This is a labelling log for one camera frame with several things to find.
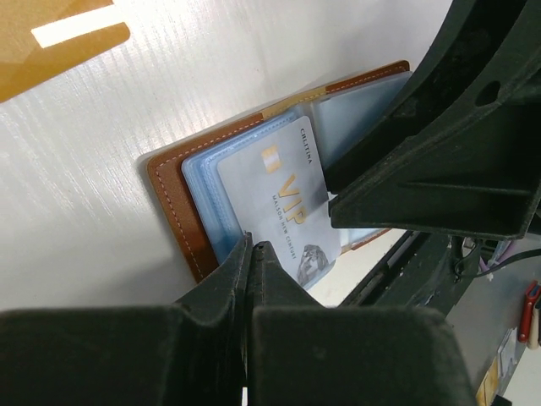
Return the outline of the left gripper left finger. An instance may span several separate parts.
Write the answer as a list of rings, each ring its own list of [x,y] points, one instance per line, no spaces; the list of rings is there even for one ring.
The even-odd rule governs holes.
[[[173,304],[1,315],[4,405],[239,405],[253,241]]]

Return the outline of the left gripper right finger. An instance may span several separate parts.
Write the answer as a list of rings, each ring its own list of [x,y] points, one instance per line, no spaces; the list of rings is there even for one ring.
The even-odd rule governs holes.
[[[248,298],[251,405],[473,405],[456,337],[438,311],[326,308],[255,245]]]

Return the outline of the brown leather card holder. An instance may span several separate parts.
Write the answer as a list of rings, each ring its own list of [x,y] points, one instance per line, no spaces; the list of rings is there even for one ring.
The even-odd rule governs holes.
[[[245,233],[270,242],[301,286],[385,234],[331,226],[323,171],[354,144],[411,74],[398,61],[303,91],[156,153],[147,173],[196,281]]]

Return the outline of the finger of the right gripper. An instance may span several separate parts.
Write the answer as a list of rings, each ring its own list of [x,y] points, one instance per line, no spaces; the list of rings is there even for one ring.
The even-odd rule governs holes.
[[[390,188],[530,196],[527,116],[540,108],[540,4],[455,1],[390,106],[325,171],[336,195]]]
[[[403,228],[487,239],[525,234],[540,202],[540,106],[408,140],[331,202],[336,228]]]

